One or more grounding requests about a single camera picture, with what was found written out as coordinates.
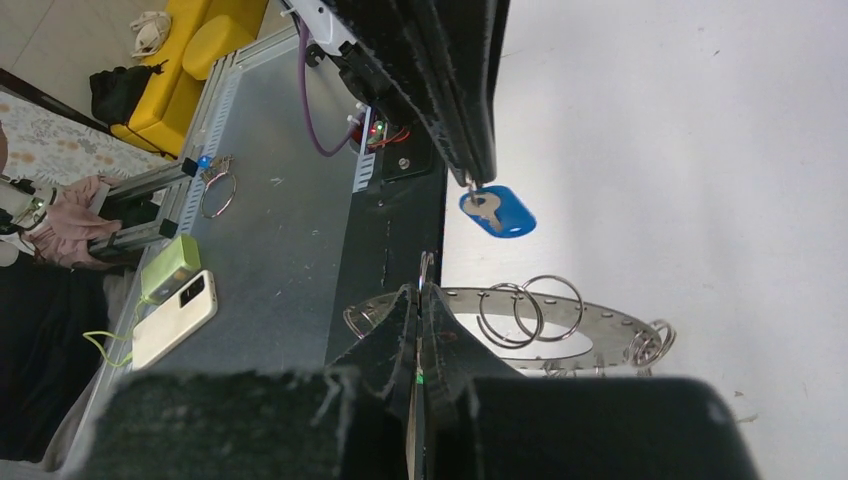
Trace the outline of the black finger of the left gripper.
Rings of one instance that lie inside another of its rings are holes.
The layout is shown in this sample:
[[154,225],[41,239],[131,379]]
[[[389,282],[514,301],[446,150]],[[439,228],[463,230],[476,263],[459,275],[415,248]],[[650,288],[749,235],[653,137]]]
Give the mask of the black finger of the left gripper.
[[497,175],[494,95],[507,1],[340,1],[337,17],[416,113],[457,182]]

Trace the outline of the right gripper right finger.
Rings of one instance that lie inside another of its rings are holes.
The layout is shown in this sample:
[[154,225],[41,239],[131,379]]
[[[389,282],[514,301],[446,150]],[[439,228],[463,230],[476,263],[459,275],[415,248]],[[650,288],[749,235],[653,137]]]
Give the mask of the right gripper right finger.
[[504,426],[499,394],[527,378],[457,320],[437,285],[421,290],[421,365],[428,479],[524,479],[527,466]]

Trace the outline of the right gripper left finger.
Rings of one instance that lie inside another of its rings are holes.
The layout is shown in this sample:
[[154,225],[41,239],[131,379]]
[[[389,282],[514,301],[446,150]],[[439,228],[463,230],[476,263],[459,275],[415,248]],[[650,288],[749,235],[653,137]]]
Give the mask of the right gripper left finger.
[[324,372],[334,479],[416,477],[418,296],[402,287],[382,321]]

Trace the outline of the blue key tag with key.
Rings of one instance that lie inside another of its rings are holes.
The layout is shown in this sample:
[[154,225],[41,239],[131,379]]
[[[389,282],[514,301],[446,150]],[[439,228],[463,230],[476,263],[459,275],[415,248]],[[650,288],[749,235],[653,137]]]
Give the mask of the blue key tag with key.
[[522,237],[537,227],[532,212],[506,186],[491,185],[467,192],[458,201],[458,206],[468,218],[495,238]]

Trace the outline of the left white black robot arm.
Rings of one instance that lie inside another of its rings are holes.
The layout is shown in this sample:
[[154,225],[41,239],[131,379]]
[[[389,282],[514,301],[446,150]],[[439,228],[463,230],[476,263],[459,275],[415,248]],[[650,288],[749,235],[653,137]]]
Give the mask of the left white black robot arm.
[[462,186],[497,175],[494,96],[507,1],[289,1],[350,93],[419,126]]

